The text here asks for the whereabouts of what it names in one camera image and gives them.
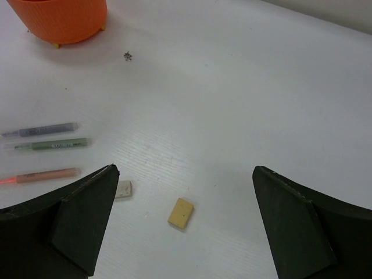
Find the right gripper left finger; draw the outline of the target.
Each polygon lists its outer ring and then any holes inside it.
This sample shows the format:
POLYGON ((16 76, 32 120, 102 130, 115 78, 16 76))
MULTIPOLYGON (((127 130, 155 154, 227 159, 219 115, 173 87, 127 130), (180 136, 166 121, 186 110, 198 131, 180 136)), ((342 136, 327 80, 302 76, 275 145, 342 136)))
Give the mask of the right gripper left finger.
POLYGON ((110 164, 1 209, 1 278, 93 276, 119 175, 110 164))

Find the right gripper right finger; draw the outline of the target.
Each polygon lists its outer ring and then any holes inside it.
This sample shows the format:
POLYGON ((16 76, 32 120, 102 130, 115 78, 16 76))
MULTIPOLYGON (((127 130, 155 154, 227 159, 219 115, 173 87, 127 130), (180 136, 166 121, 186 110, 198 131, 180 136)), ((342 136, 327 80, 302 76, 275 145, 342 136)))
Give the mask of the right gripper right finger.
POLYGON ((264 167, 253 186, 279 278, 371 278, 371 210, 264 167))

